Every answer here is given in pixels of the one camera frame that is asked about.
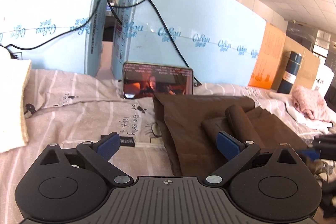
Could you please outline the pink knitted sweater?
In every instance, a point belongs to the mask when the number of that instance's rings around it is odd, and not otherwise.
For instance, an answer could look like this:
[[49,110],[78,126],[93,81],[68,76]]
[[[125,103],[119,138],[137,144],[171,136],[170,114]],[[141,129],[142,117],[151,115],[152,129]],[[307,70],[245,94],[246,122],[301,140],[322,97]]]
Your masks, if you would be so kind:
[[294,108],[306,118],[330,122],[330,112],[322,95],[316,90],[295,86],[291,91]]

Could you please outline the orange cardboard box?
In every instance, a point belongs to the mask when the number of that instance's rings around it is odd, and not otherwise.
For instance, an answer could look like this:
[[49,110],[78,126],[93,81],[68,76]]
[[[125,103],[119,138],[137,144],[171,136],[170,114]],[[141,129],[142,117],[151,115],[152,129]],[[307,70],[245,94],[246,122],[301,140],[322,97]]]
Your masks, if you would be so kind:
[[261,48],[252,72],[249,86],[270,89],[276,77],[282,57],[286,35],[282,30],[267,23]]

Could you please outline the smartphone with lit screen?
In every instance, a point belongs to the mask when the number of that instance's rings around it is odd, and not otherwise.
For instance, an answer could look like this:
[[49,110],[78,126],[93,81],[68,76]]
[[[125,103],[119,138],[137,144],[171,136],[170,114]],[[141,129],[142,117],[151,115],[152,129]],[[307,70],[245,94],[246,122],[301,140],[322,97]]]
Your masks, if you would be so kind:
[[146,63],[124,63],[122,96],[133,100],[152,97],[156,93],[170,95],[193,94],[193,70]]

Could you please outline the dark blue thermos bottle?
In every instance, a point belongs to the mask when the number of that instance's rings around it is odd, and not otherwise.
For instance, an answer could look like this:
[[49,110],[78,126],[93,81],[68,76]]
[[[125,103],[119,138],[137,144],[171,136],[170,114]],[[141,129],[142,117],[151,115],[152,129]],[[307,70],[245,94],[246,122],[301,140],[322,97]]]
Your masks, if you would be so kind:
[[278,93],[289,94],[297,77],[300,65],[302,61],[302,55],[294,51],[290,52],[289,59],[285,68],[285,72],[282,76],[280,85],[278,87]]

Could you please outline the striped cartoon bed sheet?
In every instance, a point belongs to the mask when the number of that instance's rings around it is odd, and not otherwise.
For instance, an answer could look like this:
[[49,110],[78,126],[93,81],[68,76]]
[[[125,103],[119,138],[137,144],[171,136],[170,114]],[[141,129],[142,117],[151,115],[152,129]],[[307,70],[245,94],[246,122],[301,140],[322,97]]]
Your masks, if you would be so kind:
[[[174,176],[155,121],[153,98],[125,100],[121,90],[121,83],[116,80],[100,81],[62,71],[31,71],[23,96],[29,141],[1,154],[1,223],[22,220],[15,189],[50,143],[74,148],[116,132],[135,142],[134,147],[121,147],[112,157],[116,167],[132,177]],[[316,130],[298,124],[284,102],[271,98],[268,90],[204,83],[194,89],[194,95],[248,97],[284,122],[306,145],[317,135]]]

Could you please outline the white shopping bag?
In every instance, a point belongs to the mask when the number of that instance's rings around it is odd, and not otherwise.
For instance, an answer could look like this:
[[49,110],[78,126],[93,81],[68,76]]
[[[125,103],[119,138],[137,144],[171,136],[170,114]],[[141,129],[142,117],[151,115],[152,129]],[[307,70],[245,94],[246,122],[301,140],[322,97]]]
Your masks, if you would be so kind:
[[324,97],[333,81],[334,75],[334,72],[329,67],[320,64],[311,89],[318,91]]

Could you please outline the brown garment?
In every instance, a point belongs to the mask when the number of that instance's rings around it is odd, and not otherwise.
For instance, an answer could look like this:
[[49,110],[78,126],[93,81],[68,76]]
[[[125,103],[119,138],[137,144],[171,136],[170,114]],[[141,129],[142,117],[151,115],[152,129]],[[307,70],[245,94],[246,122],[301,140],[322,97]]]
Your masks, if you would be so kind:
[[248,97],[155,94],[155,121],[162,133],[174,176],[205,178],[227,159],[216,138],[224,131],[240,142],[255,141],[261,148],[306,143],[284,122]]

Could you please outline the small light blue box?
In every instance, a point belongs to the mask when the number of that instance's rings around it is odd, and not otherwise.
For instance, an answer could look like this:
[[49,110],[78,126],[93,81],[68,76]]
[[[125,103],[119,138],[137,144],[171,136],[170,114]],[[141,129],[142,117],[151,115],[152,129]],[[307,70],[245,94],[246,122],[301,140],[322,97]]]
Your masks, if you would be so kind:
[[33,69],[95,76],[106,0],[1,0],[1,45]]

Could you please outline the cream knitted cloth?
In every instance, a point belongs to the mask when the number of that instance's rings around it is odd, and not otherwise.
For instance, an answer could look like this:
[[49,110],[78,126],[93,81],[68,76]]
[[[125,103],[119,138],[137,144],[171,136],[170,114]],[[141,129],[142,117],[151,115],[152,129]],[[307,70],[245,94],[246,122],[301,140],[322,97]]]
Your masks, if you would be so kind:
[[7,152],[29,141],[23,94],[30,77],[31,61],[12,59],[9,51],[1,47],[0,62],[0,151]]

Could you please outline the brown cardboard box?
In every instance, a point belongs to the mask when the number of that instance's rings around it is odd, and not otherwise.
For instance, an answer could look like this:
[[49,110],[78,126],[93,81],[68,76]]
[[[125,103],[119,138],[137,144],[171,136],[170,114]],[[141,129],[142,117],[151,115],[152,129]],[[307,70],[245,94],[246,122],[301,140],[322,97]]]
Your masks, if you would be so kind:
[[282,50],[280,63],[271,87],[273,90],[277,90],[280,85],[291,51],[302,56],[300,67],[293,86],[299,85],[311,89],[315,82],[320,64],[319,58],[313,55],[310,50],[287,36]]

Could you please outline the large light blue box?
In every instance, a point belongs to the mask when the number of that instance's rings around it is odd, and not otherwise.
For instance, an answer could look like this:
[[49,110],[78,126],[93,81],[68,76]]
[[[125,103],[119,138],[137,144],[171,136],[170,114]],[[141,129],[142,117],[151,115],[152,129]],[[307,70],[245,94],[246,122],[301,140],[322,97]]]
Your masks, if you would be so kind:
[[202,83],[246,86],[266,28],[236,0],[119,0],[112,72],[125,62],[190,67]]

